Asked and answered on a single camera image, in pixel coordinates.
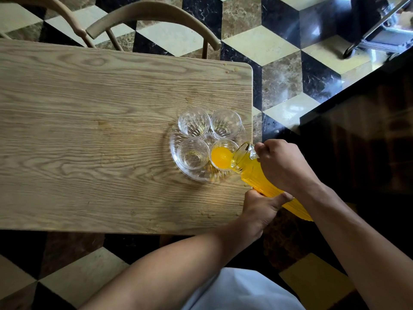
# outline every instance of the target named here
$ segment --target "wooden chair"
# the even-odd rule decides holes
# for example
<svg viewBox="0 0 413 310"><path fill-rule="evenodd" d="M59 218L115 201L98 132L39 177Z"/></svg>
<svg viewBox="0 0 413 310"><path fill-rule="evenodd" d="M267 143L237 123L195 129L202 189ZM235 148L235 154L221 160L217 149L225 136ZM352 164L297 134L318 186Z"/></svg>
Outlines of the wooden chair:
<svg viewBox="0 0 413 310"><path fill-rule="evenodd" d="M106 31L113 46L117 50L123 51L110 29L111 27L131 20L158 20L180 24L192 29L204 38L202 49L203 59L208 58L208 43L215 51L221 47L220 40L195 17L179 7L158 1L139 1L125 5L94 22L86 28L86 32L92 39L96 39L97 36Z"/></svg>
<svg viewBox="0 0 413 310"><path fill-rule="evenodd" d="M83 29L76 17L73 15L72 11L69 10L69 8L63 3L61 3L59 0L0 0L0 3L6 2L42 6L47 9L54 10L67 21L70 27L72 27L74 33L80 38L82 38L88 47L96 48L91 39L89 38L88 34L86 33L86 31ZM4 33L0 33L0 37L10 39L10 37Z"/></svg>

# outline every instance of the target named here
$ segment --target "person's right hand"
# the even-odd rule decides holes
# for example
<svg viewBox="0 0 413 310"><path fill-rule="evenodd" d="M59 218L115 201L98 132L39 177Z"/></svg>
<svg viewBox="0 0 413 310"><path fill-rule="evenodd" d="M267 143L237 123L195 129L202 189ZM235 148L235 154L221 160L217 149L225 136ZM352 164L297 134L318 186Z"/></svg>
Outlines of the person's right hand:
<svg viewBox="0 0 413 310"><path fill-rule="evenodd" d="M255 145L265 177L293 196L308 191L320 180L308 165L297 145L283 139L269 139Z"/></svg>

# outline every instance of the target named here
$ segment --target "round glass plate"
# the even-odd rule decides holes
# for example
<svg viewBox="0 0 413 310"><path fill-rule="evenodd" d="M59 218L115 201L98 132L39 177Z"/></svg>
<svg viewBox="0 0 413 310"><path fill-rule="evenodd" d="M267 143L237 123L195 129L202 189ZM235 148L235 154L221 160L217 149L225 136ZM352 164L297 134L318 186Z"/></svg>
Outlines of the round glass plate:
<svg viewBox="0 0 413 310"><path fill-rule="evenodd" d="M183 165L178 160L176 151L178 150L179 144L183 142L185 139L188 139L188 137L179 131L178 123L175 123L172 127L171 135L169 136L169 150L171 151L173 161L183 174L196 181L201 181L205 183L222 181L223 179L235 174L235 172L233 171L218 170L211 164L210 161L208 161L208 163L200 169L190 170L183 167ZM209 145L209 148L211 148L214 142L218 140L214 136L211 129L209 129L208 132L201 137L201 139ZM238 135L235 138L232 138L231 140L235 141L239 146L242 145L244 142L248 141L244 126L241 127L241 130L238 133Z"/></svg>

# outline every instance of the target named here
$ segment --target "hand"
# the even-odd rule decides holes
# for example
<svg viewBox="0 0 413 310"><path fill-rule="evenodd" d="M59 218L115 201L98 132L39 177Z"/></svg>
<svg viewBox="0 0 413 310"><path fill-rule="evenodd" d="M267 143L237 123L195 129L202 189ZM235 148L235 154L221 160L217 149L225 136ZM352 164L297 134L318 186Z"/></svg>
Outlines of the hand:
<svg viewBox="0 0 413 310"><path fill-rule="evenodd" d="M271 223L284 203L293 199L287 192L283 192L276 197L267 198L254 189L245 193L244 207L240 219L249 222L256 234L256 239L260 238L263 229Z"/></svg>
<svg viewBox="0 0 413 310"><path fill-rule="evenodd" d="M265 177L281 190L297 196L321 183L297 145L270 139L255 145Z"/></svg>

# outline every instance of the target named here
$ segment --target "pitcher of orange juice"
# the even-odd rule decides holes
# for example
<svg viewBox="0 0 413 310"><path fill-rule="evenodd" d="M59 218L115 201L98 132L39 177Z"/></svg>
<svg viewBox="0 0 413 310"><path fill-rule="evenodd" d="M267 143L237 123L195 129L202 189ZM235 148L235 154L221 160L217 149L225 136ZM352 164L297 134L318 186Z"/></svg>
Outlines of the pitcher of orange juice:
<svg viewBox="0 0 413 310"><path fill-rule="evenodd" d="M283 191L271 184L261 169L261 163L257 161L258 155L252 143L243 143L234 152L231 160L231 169L241 175L241 179L248 185L255 188L258 192L267 197L275 197ZM297 199L283 205L288 211L294 213L299 218L312 221L311 216L304 209Z"/></svg>

